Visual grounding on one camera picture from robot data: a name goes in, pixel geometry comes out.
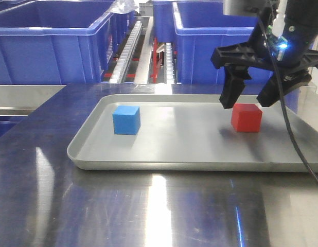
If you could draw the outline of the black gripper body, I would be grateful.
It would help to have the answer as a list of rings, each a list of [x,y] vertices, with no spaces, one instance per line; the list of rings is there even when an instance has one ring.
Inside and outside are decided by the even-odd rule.
[[[263,10],[249,40],[231,46],[217,47],[211,57],[216,69],[224,68],[227,76],[249,77],[249,68],[273,71],[272,55],[281,73],[293,74],[318,69],[318,51],[310,47],[318,35],[318,16],[306,19],[298,14],[283,18],[282,34],[274,33],[271,10]]]

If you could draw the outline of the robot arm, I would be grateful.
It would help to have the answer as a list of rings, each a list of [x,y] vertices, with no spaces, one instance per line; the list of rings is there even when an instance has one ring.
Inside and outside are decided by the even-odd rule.
[[[284,95],[307,85],[310,67],[318,69],[318,51],[312,50],[318,36],[318,1],[240,1],[225,3],[228,15],[256,15],[257,24],[248,41],[215,48],[211,61],[224,68],[220,102],[225,109],[234,106],[250,80],[249,68],[273,72],[257,96],[263,107],[279,100],[278,80]]]

